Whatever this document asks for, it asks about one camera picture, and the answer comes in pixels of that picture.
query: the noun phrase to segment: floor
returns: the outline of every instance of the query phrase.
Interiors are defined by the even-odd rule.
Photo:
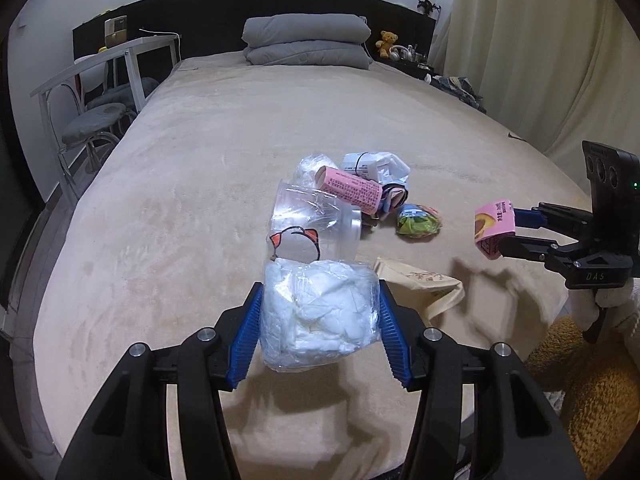
[[[93,179],[83,163],[76,173],[79,189],[84,191]],[[64,197],[50,206],[49,218],[33,253],[18,302],[14,341],[10,356],[14,362],[15,395],[22,427],[31,452],[31,465],[44,480],[54,480],[61,457],[47,428],[33,361],[33,332],[47,282],[65,243],[73,209]]]

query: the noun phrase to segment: beige curtain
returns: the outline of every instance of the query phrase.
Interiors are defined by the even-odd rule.
[[[640,41],[613,0],[454,0],[430,61],[585,190],[583,139],[640,152]]]

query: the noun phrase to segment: paper bag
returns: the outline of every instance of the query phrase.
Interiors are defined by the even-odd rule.
[[[386,281],[396,303],[416,310],[427,326],[465,297],[462,282],[444,274],[386,258],[378,258],[373,269],[380,280]]]

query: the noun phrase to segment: white tissue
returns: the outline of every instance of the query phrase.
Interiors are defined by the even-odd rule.
[[[364,264],[267,262],[260,311],[265,364],[300,371],[376,341],[379,293],[376,273]]]

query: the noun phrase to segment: blue gripper pad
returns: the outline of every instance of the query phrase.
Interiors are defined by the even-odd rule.
[[[540,211],[531,209],[514,209],[516,217],[516,227],[528,227],[530,229],[540,229],[546,227],[546,216]]]
[[[238,329],[238,334],[231,343],[229,370],[226,373],[226,380],[233,389],[236,389],[238,383],[246,377],[249,371],[249,364],[251,364],[251,359],[254,356],[255,345],[258,343],[263,291],[264,285],[260,284],[260,288],[251,300],[242,325]]]
[[[385,346],[386,358],[389,360],[391,372],[403,387],[411,380],[409,361],[409,345],[400,332],[398,322],[390,309],[389,299],[380,288],[380,334]]]

